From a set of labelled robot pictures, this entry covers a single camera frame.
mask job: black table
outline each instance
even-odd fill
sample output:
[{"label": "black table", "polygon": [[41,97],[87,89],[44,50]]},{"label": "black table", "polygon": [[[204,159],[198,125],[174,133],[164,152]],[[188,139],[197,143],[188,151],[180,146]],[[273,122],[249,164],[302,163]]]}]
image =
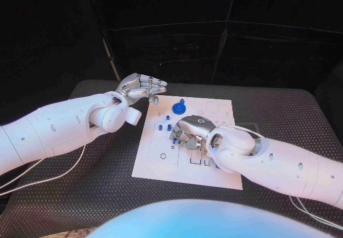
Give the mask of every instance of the black table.
[{"label": "black table", "polygon": [[[115,90],[118,82],[86,80],[70,98]],[[311,94],[298,89],[168,84],[165,95],[231,100],[236,125],[265,137],[295,144],[327,158],[343,161],[343,148]],[[148,203],[182,198],[230,201],[286,216],[343,237],[343,232],[319,224],[291,205],[288,196],[243,180],[243,190],[132,178],[148,102],[132,106],[142,113],[136,126],[100,136],[84,148],[74,169],[60,179],[12,193],[0,218],[1,237],[40,237],[99,226],[128,210]],[[73,165],[80,149],[46,159],[21,178],[18,185],[50,178]],[[343,210],[311,200],[314,214],[343,224]]]}]

